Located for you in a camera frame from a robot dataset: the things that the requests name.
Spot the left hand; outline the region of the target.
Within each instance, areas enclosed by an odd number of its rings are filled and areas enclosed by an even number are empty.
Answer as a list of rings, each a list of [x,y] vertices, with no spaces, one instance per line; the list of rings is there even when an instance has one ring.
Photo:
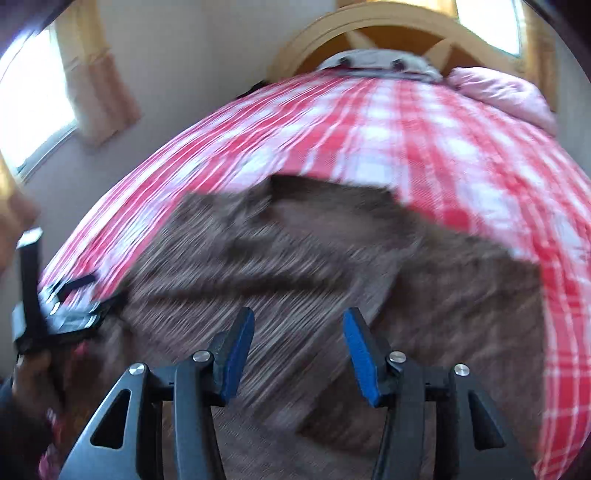
[[[50,379],[50,351],[21,355],[16,362],[12,394],[18,406],[30,417],[42,419],[49,411],[61,414],[63,403]]]

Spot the dark sleeve left forearm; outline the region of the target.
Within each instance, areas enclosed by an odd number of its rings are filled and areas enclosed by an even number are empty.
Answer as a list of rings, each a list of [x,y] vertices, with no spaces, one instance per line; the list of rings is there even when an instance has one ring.
[[[1,478],[39,479],[39,465],[53,442],[45,413],[31,414],[13,393],[13,379],[1,386]]]

